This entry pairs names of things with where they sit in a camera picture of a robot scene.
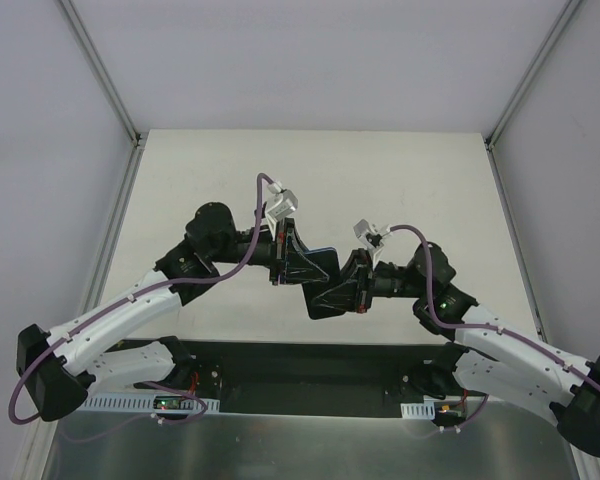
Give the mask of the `blue cased smartphone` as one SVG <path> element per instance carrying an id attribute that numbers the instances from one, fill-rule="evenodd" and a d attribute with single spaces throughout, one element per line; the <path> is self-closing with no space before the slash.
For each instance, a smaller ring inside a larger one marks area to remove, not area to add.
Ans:
<path id="1" fill-rule="evenodd" d="M 311 271 L 302 282 L 309 318 L 322 320 L 344 315 L 349 311 L 349 301 L 337 290 L 343 285 L 337 251 L 333 247 L 309 250 L 303 253 Z"/>

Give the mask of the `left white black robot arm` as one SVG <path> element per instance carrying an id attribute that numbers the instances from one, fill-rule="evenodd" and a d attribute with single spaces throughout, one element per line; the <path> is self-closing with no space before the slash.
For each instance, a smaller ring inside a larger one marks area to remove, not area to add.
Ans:
<path id="1" fill-rule="evenodd" d="M 235 227 L 231 210 L 220 202 L 201 206 L 186 225 L 183 240 L 156 261 L 133 287 L 64 324 L 44 330 L 32 324 L 17 337 L 19 382 L 9 401 L 27 392 L 35 418 L 59 420 L 109 386 L 154 382 L 184 387 L 192 358 L 180 340 L 162 337 L 130 353 L 113 346 L 138 328 L 177 312 L 246 266 L 262 266 L 274 285 L 299 285 L 308 292 L 339 272 L 336 250 L 309 249 L 299 238 L 287 201 L 268 202 L 256 211 L 249 230 Z"/>

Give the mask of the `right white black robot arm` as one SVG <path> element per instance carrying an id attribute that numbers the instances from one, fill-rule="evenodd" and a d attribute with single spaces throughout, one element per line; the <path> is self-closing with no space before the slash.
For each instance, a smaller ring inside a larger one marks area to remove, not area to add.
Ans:
<path id="1" fill-rule="evenodd" d="M 406 266 L 351 253 L 342 270 L 304 287 L 311 318 L 365 313 L 374 298 L 412 298 L 420 324 L 447 342 L 407 372 L 412 387 L 439 400 L 459 389 L 494 396 L 546 420 L 577 449 L 600 458 L 600 356 L 570 354 L 514 330 L 452 284 L 441 248 L 419 246 Z"/>

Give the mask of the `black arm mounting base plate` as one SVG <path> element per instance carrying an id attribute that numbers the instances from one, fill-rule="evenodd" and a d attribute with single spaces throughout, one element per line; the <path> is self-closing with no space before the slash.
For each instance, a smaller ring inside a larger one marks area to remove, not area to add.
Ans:
<path id="1" fill-rule="evenodd" d="M 223 413 L 398 418 L 401 405 L 482 395 L 442 369 L 458 358 L 450 345 L 346 345 L 185 341 L 183 369 L 162 380 L 219 401 Z M 431 366 L 440 370 L 425 381 Z"/>

